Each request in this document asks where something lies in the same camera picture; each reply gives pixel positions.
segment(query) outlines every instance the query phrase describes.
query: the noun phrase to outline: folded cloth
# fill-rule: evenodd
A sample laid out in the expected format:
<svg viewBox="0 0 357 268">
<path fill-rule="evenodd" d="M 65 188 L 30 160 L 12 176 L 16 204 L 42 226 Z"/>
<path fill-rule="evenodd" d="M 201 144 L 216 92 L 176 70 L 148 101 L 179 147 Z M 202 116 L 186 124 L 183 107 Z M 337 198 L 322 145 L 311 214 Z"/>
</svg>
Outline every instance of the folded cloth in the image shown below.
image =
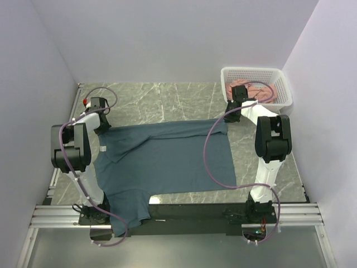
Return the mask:
<svg viewBox="0 0 357 268">
<path fill-rule="evenodd" d="M 232 88 L 236 87 L 237 85 L 242 85 L 244 83 L 248 82 L 247 80 L 244 79 L 238 79 L 235 80 L 231 83 L 225 83 L 225 92 L 227 94 L 227 100 L 231 101 L 232 100 Z M 270 85 L 274 91 L 274 96 L 270 100 L 264 103 L 273 103 L 274 100 L 278 97 L 277 89 L 274 85 Z M 249 98 L 255 98 L 258 101 L 263 101 L 267 98 L 269 98 L 272 95 L 272 91 L 268 87 L 263 87 L 263 88 L 257 88 L 253 86 L 251 83 L 246 84 L 245 88 L 248 90 L 248 97 Z"/>
<path fill-rule="evenodd" d="M 224 189 L 208 176 L 202 152 L 215 119 L 178 121 L 152 125 L 114 127 L 99 135 L 106 151 L 94 161 L 99 187 L 109 200 L 110 211 L 130 228 L 150 218 L 148 205 L 154 194 Z M 211 173 L 226 185 L 236 185 L 227 125 L 215 127 L 206 151 Z M 115 235 L 125 231 L 111 217 Z"/>
</svg>

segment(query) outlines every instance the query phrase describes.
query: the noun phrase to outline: marble table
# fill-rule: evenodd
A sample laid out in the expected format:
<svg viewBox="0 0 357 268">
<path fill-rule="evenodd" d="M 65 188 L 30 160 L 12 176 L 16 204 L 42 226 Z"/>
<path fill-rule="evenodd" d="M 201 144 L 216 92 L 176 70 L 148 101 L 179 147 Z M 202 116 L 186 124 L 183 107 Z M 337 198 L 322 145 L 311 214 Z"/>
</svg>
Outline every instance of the marble table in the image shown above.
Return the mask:
<svg viewBox="0 0 357 268">
<path fill-rule="evenodd" d="M 159 123 L 167 121 L 218 118 L 226 103 L 219 83 L 91 83 L 80 88 L 74 116 L 84 111 L 81 104 L 87 92 L 95 87 L 110 87 L 118 94 L 118 104 L 107 116 L 113 127 Z M 111 92 L 101 89 L 91 96 L 101 96 L 113 103 Z M 255 181 L 258 158 L 254 150 L 255 125 L 242 117 L 239 123 L 228 125 L 228 137 L 234 161 L 237 185 Z M 92 162 L 99 151 L 98 137 L 89 135 Z M 276 179 L 276 190 L 282 202 L 305 202 L 304 189 L 292 155 L 286 158 Z M 231 203 L 245 202 L 249 188 L 199 193 L 160 194 L 150 203 Z M 52 205 L 80 204 L 80 195 L 66 174 L 57 173 Z"/>
</svg>

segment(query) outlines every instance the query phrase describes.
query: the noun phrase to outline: pink cloth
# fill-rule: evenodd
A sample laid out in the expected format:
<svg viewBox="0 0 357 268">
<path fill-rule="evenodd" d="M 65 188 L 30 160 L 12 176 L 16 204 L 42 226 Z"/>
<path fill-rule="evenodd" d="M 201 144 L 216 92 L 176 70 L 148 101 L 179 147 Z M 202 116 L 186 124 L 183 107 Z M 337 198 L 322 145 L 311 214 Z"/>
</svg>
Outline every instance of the pink cloth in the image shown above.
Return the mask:
<svg viewBox="0 0 357 268">
<path fill-rule="evenodd" d="M 232 83 L 225 83 L 225 92 L 227 94 L 227 100 L 231 101 L 232 100 L 232 88 L 236 87 L 237 85 L 242 85 L 244 83 L 248 82 L 247 80 L 244 79 L 238 79 L 233 81 Z M 265 103 L 274 103 L 274 100 L 278 97 L 278 92 L 277 89 L 274 85 L 270 85 L 274 91 L 274 96 L 272 99 Z M 248 90 L 248 97 L 249 98 L 255 98 L 258 101 L 262 101 L 264 99 L 267 99 L 271 96 L 272 92 L 268 87 L 264 88 L 257 88 L 253 86 L 251 83 L 246 84 L 245 88 Z"/>
</svg>

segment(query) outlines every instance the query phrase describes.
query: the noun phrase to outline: cable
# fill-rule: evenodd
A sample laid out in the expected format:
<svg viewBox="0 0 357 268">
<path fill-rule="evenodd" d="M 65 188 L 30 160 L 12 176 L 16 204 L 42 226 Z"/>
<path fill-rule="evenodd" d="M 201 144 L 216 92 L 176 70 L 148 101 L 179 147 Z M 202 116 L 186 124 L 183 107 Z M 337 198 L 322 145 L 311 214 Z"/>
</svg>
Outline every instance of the cable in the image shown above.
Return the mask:
<svg viewBox="0 0 357 268">
<path fill-rule="evenodd" d="M 111 246 L 116 246 L 116 245 L 122 243 L 122 242 L 127 238 L 127 236 L 128 236 L 128 224 L 127 224 L 127 223 L 125 222 L 125 220 L 124 220 L 123 218 L 121 218 L 120 216 L 115 215 L 115 214 L 113 214 L 113 213 L 111 213 L 111 212 L 109 212 L 109 211 L 106 211 L 106 210 L 104 210 L 104 209 L 99 208 L 99 207 L 93 202 L 92 198 L 89 196 L 89 194 L 87 193 L 86 189 L 84 188 L 84 186 L 83 186 L 83 184 L 82 184 L 82 182 L 81 182 L 81 180 L 80 180 L 79 175 L 76 173 L 76 171 L 74 170 L 74 168 L 73 168 L 71 162 L 69 161 L 68 155 L 66 154 L 65 147 L 64 147 L 64 144 L 63 144 L 63 140 L 62 140 L 62 133 L 63 133 L 63 130 L 65 129 L 66 126 L 69 126 L 69 125 L 75 123 L 76 121 L 81 120 L 83 117 L 85 117 L 85 116 L 87 116 L 87 115 L 89 115 L 89 114 L 91 114 L 91 113 L 96 113 L 96 112 L 101 112 L 101 111 L 104 111 L 104 110 L 107 110 L 107 109 L 111 109 L 112 107 L 114 107 L 114 106 L 116 105 L 116 103 L 118 102 L 118 96 L 117 96 L 117 94 L 116 94 L 112 89 L 106 88 L 106 87 L 99 87 L 99 88 L 94 88 L 94 89 L 90 90 L 90 91 L 88 92 L 88 94 L 85 96 L 85 98 L 87 99 L 87 97 L 89 96 L 89 94 L 92 93 L 93 91 L 97 90 L 97 89 L 106 89 L 106 90 L 109 90 L 110 92 L 112 92 L 112 93 L 114 94 L 114 96 L 115 96 L 115 101 L 114 101 L 114 103 L 113 103 L 111 106 L 107 106 L 107 107 L 104 107 L 104 108 L 96 109 L 96 110 L 90 111 L 90 112 L 88 112 L 88 113 L 83 113 L 83 114 L 81 114 L 79 117 L 77 117 L 76 119 L 73 119 L 72 121 L 69 121 L 69 122 L 67 122 L 67 123 L 64 123 L 64 124 L 61 126 L 60 131 L 59 131 L 59 140 L 60 140 L 60 147 L 61 147 L 61 151 L 62 151 L 62 154 L 63 154 L 63 158 L 64 158 L 64 160 L 65 160 L 65 162 L 66 162 L 68 168 L 69 168 L 70 171 L 73 173 L 75 180 L 77 180 L 77 183 L 78 183 L 80 189 L 82 190 L 84 196 L 85 196 L 86 199 L 88 200 L 88 202 L 89 202 L 96 210 L 98 210 L 98 211 L 100 211 L 100 212 L 102 212 L 102 213 L 105 213 L 105 214 L 107 214 L 107 215 L 110 215 L 110 216 L 112 216 L 112 217 L 114 217 L 114 218 L 120 220 L 120 221 L 124 224 L 124 226 L 125 226 L 124 236 L 122 237 L 122 239 L 120 239 L 120 240 L 119 240 L 118 242 L 116 242 L 116 243 L 113 243 L 113 244 L 103 244 L 103 245 L 102 245 L 101 243 L 99 243 L 99 242 L 97 242 L 97 241 L 93 241 L 93 243 L 96 244 L 96 245 L 98 245 L 98 246 L 111 247 Z"/>
<path fill-rule="evenodd" d="M 266 84 L 266 83 L 264 83 L 264 82 L 260 82 L 260 81 L 250 81 L 250 82 L 246 82 L 246 83 L 244 83 L 244 84 L 242 84 L 242 85 L 246 85 L 246 84 L 249 84 L 249 83 L 259 83 L 259 84 L 263 84 L 263 85 L 267 86 L 267 87 L 271 90 L 272 95 L 271 95 L 269 98 L 267 98 L 267 99 L 261 100 L 259 103 L 263 103 L 263 102 L 269 101 L 269 100 L 271 100 L 271 99 L 273 98 L 273 96 L 274 96 L 274 91 L 273 91 L 273 89 L 272 89 L 272 87 L 271 87 L 270 85 L 268 85 L 268 84 Z M 217 119 L 216 122 L 214 122 L 212 128 L 210 129 L 210 131 L 209 131 L 208 134 L 207 134 L 207 138 L 206 138 L 206 141 L 205 141 L 205 144 L 204 144 L 204 147 L 203 147 L 203 161 L 204 161 L 204 164 L 205 164 L 205 167 L 206 167 L 206 171 L 207 171 L 209 177 L 210 177 L 215 183 L 217 183 L 218 185 L 220 185 L 220 186 L 222 186 L 222 187 L 225 187 L 225 188 L 228 188 L 228 189 L 241 189 L 241 188 L 247 188 L 247 187 L 252 187 L 252 186 L 264 186 L 264 187 L 270 188 L 270 190 L 273 192 L 273 194 L 274 194 L 274 196 L 276 197 L 276 200 L 277 200 L 277 202 L 278 202 L 277 222 L 276 222 L 276 224 L 275 224 L 275 226 L 274 226 L 273 231 L 272 231 L 271 233 L 269 233 L 269 235 L 267 235 L 263 240 L 258 241 L 258 243 L 262 243 L 262 242 L 264 242 L 264 241 L 269 240 L 269 239 L 272 237 L 272 235 L 275 233 L 275 231 L 277 230 L 278 225 L 279 225 L 279 221 L 280 221 L 280 200 L 279 200 L 279 197 L 278 197 L 277 192 L 276 192 L 269 184 L 265 184 L 265 183 L 251 183 L 251 184 L 240 185 L 240 186 L 225 185 L 225 184 L 223 184 L 223 183 L 217 181 L 217 180 L 213 177 L 213 175 L 212 175 L 210 169 L 208 168 L 207 159 L 206 159 L 207 144 L 208 144 L 208 141 L 209 141 L 209 139 L 210 139 L 210 136 L 211 136 L 211 134 L 212 134 L 214 128 L 217 126 L 217 124 L 218 124 L 225 116 L 229 115 L 230 113 L 239 111 L 239 110 L 244 109 L 244 108 L 253 107 L 253 106 L 255 106 L 255 105 L 257 105 L 256 102 L 253 103 L 253 104 L 251 104 L 251 105 L 246 105 L 246 106 L 234 108 L 234 109 L 232 109 L 232 110 L 226 112 L 225 114 L 223 114 L 220 118 Z"/>
</svg>

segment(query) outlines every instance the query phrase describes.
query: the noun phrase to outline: gray wall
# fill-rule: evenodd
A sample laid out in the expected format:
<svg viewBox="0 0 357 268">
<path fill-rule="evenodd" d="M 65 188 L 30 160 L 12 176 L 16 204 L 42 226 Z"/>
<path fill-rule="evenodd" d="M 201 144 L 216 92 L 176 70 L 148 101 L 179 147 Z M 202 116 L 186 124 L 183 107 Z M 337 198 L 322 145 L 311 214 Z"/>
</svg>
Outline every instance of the gray wall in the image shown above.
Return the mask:
<svg viewBox="0 0 357 268">
<path fill-rule="evenodd" d="M 282 68 L 317 0 L 32 0 L 77 82 L 212 82 Z"/>
<path fill-rule="evenodd" d="M 357 267 L 357 1 L 320 0 L 283 71 L 293 150 L 339 267 Z"/>
<path fill-rule="evenodd" d="M 30 1 L 0 1 L 0 260 L 14 267 L 49 187 L 50 127 L 76 84 Z"/>
</svg>

